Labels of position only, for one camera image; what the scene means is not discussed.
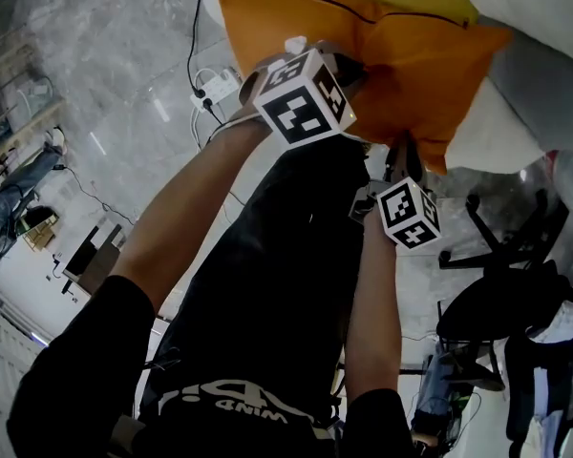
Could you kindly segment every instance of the gray tiled floor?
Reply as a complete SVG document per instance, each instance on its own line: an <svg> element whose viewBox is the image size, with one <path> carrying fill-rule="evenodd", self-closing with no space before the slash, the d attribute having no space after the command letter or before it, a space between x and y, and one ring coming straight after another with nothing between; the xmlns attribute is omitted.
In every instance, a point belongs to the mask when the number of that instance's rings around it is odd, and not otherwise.
<svg viewBox="0 0 573 458"><path fill-rule="evenodd" d="M37 65L68 100L62 126L70 145L68 162L84 185L130 217L140 215L159 188L195 154L188 131L192 105L186 75L191 24L196 0L0 0L0 34L28 23L23 31L36 47ZM198 66L233 66L234 57L222 28L202 11ZM159 101L165 120L156 105ZM225 106L232 112L235 102ZM212 126L200 121L202 134ZM96 146L94 133L106 155ZM248 198L280 148L269 139L248 161L234 191ZM432 177L446 237L414 253L400 253L398 297L404 334L420 337L436 324L436 302L448 301L479 270L440 271L437 254L451 247L455 255L486 248L464 210L472 191L482 195L481 214L498 234L517 228L532 211L534 193L547 184L543 164L520 176L453 170ZM51 184L43 187L45 192ZM195 267L234 219L238 203L229 198ZM573 233L573 220L568 231ZM573 234L559 247L561 260L573 267ZM173 316L186 290L186 275L162 309ZM418 363L418 351L406 344L404 360Z"/></svg>

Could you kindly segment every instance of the black t-shirt sleeve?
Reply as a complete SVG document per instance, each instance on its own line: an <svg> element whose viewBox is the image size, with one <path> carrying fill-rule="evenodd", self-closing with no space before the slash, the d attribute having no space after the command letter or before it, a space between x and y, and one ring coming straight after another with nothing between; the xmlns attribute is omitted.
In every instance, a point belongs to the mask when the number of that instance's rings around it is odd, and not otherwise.
<svg viewBox="0 0 573 458"><path fill-rule="evenodd" d="M7 422L19 458L105 455L134 400L154 319L134 283L106 279L19 385Z"/></svg>
<svg viewBox="0 0 573 458"><path fill-rule="evenodd" d="M412 435L399 394L394 390L373 390L349 407L342 441L343 456L349 458L414 456Z"/></svg>

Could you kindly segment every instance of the black shirt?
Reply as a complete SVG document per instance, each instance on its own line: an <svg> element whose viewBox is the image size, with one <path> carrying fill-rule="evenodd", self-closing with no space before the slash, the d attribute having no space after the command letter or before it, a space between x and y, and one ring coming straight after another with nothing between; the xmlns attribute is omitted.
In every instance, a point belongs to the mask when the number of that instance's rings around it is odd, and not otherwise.
<svg viewBox="0 0 573 458"><path fill-rule="evenodd" d="M7 424L17 456L107 455L119 416L131 409L154 318L132 282L104 282L21 381ZM169 392L158 419L134 438L134 455L335 456L327 433L280 394L227 375ZM413 453L396 392L375 390L352 403L340 452Z"/></svg>

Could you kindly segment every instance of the power strip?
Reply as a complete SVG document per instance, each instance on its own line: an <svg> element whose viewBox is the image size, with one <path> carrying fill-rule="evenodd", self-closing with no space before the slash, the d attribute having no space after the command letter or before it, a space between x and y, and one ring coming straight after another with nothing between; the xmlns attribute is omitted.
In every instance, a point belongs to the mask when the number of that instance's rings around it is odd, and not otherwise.
<svg viewBox="0 0 573 458"><path fill-rule="evenodd" d="M218 76L215 76L200 88L205 92L202 98L197 98L195 94L191 94L191 101L195 105L200 114L206 112L203 107L203 101L210 99L212 105L225 100L228 96L237 92L240 89L242 81L240 77L235 74L235 72L229 68L225 68Z"/></svg>

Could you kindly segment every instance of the gray pillow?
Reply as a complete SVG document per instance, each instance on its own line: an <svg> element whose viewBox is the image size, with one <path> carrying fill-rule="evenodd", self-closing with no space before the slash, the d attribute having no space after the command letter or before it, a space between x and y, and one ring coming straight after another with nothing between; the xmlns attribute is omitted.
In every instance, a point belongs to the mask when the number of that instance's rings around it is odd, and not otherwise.
<svg viewBox="0 0 573 458"><path fill-rule="evenodd" d="M512 42L496 52L488 75L544 151L573 149L573 59L502 22Z"/></svg>

